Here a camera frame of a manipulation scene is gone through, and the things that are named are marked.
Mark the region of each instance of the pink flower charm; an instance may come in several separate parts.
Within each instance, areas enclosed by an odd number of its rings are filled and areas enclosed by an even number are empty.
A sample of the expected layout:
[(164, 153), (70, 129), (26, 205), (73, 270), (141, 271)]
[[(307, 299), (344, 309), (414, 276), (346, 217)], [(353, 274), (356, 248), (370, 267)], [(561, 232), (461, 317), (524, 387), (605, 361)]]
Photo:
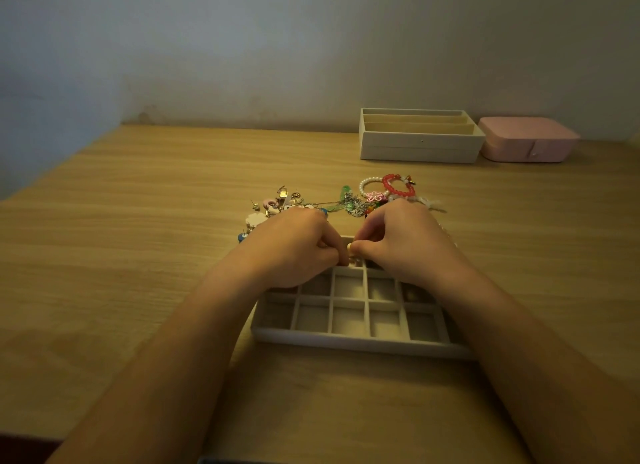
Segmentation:
[(372, 191), (367, 193), (368, 202), (386, 201), (386, 200), (387, 198), (385, 197), (385, 193), (383, 192)]

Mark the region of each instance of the wooden table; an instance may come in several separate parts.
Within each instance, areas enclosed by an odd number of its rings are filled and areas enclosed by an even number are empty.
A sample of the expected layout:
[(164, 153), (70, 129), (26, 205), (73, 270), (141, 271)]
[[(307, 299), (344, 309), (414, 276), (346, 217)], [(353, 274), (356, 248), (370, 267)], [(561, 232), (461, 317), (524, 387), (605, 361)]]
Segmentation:
[[(126, 126), (0, 203), (0, 432), (62, 438), (236, 244), (251, 200), (411, 174), (468, 256), (640, 390), (640, 154), (362, 161), (346, 133)], [(341, 234), (362, 222), (344, 212)], [(207, 450), (276, 462), (526, 462), (476, 363), (237, 345)]]

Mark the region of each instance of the beaded bracelet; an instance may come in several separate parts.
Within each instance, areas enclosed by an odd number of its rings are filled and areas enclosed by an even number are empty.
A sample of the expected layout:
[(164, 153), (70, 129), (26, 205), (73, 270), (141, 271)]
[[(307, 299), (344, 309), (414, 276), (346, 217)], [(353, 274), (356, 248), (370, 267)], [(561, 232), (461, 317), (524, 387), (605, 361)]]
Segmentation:
[[(391, 181), (395, 179), (402, 181), (406, 185), (408, 191), (398, 191), (396, 188), (394, 188), (391, 185)], [(382, 178), (382, 184), (387, 188), (387, 197), (389, 197), (390, 194), (395, 194), (406, 198), (415, 197), (415, 189), (413, 188), (414, 183), (411, 180), (411, 176), (402, 177), (400, 174), (387, 174)]]
[(361, 183), (360, 183), (360, 194), (362, 194), (362, 197), (364, 197), (367, 201), (372, 202), (372, 201), (383, 201), (384, 199), (387, 199), (389, 197), (389, 191), (385, 191), (385, 192), (364, 192), (364, 186), (366, 186), (369, 183), (372, 182), (382, 182), (382, 177), (367, 177), (366, 179), (364, 179)]

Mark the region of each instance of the white jewelry tray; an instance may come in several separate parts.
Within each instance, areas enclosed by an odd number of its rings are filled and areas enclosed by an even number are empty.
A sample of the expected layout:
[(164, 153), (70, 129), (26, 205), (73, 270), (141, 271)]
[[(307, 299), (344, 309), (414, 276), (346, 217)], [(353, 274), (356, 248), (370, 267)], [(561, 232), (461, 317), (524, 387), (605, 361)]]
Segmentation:
[[(353, 237), (342, 237), (344, 244)], [(372, 353), (475, 359), (460, 330), (427, 291), (400, 283), (369, 260), (351, 260), (257, 302), (256, 340)]]

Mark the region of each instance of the pink box lid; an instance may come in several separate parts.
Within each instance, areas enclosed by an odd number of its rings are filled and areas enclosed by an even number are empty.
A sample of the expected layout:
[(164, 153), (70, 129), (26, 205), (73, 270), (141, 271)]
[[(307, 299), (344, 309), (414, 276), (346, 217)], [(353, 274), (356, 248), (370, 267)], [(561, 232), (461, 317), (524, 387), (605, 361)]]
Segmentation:
[(482, 124), (499, 138), (514, 140), (577, 140), (580, 135), (544, 117), (484, 117)]

